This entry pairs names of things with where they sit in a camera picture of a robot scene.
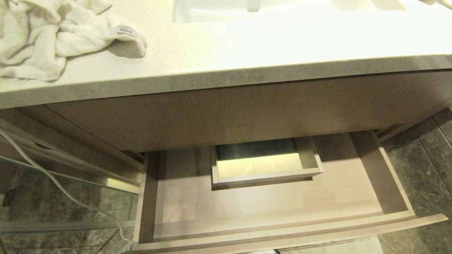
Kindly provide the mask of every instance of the white towel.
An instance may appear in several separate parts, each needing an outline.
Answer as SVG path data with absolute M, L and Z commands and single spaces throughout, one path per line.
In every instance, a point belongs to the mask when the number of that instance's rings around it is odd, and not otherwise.
M 444 5 L 450 9 L 452 9 L 452 0 L 420 0 L 423 3 L 426 3 L 428 5 L 434 5 L 435 3 L 440 3 L 441 5 Z
M 146 39 L 135 25 L 117 15 L 98 15 L 111 7 L 109 0 L 0 2 L 1 76 L 56 80 L 67 56 L 101 50 L 115 39 L 135 41 L 141 56 L 146 53 Z

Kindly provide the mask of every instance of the quartz countertop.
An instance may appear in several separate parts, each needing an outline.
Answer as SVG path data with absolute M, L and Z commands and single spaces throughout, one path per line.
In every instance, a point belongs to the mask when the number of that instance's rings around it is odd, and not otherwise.
M 113 0 L 148 40 L 68 59 L 55 82 L 0 78 L 0 108 L 348 75 L 452 68 L 452 11 L 334 12 L 174 23 L 172 0 Z

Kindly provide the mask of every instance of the wooden cabinet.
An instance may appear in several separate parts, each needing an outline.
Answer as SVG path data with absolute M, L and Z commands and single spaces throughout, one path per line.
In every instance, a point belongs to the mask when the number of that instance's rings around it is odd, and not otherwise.
M 407 123 L 451 101 L 451 73 L 352 76 L 46 106 L 119 150 L 156 151 Z
M 438 70 L 93 99 L 3 110 L 0 125 L 129 182 L 140 171 L 131 156 L 148 152 L 137 253 L 244 253 L 447 220 L 415 217 L 369 130 L 446 108 L 451 81 Z M 208 146 L 313 135 L 324 172 L 311 181 L 212 188 Z

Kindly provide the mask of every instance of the tile floor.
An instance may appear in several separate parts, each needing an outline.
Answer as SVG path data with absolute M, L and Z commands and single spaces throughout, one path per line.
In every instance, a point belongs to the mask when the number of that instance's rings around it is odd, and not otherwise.
M 452 112 L 443 110 L 413 128 L 383 143 L 418 216 L 443 213 L 452 218 Z M 46 179 L 24 175 L 18 188 L 17 207 L 0 209 L 0 220 L 10 221 L 98 221 L 105 220 L 72 204 Z M 67 183 L 83 201 L 108 209 L 123 220 L 135 216 L 136 195 L 100 187 Z M 133 227 L 126 228 L 126 237 Z M 8 254 L 119 253 L 125 246 L 116 229 L 2 236 Z M 452 222 L 446 221 L 384 235 L 378 239 L 385 254 L 450 254 Z
M 0 207 L 0 221 L 110 221 L 103 214 L 73 203 L 43 173 L 29 169 L 23 171 L 25 173 L 18 180 L 13 203 L 10 207 Z M 137 195 L 72 179 L 59 180 L 67 191 L 80 201 L 100 207 L 118 217 L 120 221 L 135 219 Z M 132 234 L 133 229 L 125 229 L 125 237 L 130 238 Z M 119 253 L 127 245 L 120 239 L 118 229 L 2 235 L 0 240 L 7 254 L 106 254 Z
M 418 216 L 452 218 L 452 112 L 445 109 L 383 143 Z M 452 222 L 378 236 L 385 254 L 450 254 Z

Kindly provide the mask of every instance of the towel tag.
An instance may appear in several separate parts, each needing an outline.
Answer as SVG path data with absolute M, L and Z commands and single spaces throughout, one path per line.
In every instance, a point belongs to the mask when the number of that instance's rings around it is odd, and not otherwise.
M 127 34 L 127 35 L 133 36 L 135 38 L 138 36 L 138 33 L 135 30 L 133 30 L 131 27 L 124 26 L 124 25 L 117 26 L 117 32 Z

